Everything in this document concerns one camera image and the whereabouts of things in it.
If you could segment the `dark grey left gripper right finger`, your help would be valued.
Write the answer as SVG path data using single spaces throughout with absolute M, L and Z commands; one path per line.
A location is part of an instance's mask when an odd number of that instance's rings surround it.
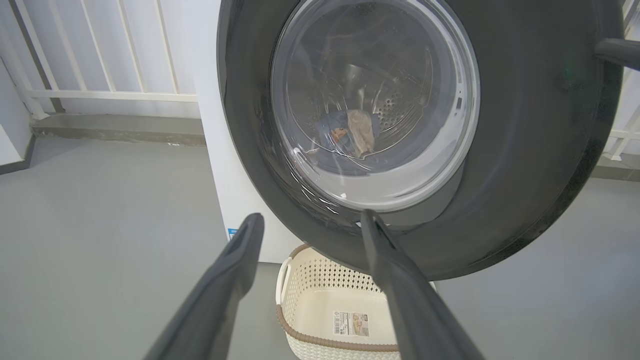
M 386 294 L 400 357 L 482 360 L 482 353 L 382 218 L 367 209 L 361 212 L 360 223 L 370 274 Z

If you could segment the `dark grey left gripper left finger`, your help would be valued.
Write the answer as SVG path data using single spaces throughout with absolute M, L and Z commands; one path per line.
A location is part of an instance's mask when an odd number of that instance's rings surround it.
M 242 298 L 254 284 L 265 219 L 249 214 L 178 308 L 146 360 L 226 360 Z

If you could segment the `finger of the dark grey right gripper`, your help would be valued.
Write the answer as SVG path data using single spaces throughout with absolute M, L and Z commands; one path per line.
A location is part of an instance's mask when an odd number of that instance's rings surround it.
M 595 54 L 599 59 L 640 71 L 640 41 L 605 38 L 596 44 Z

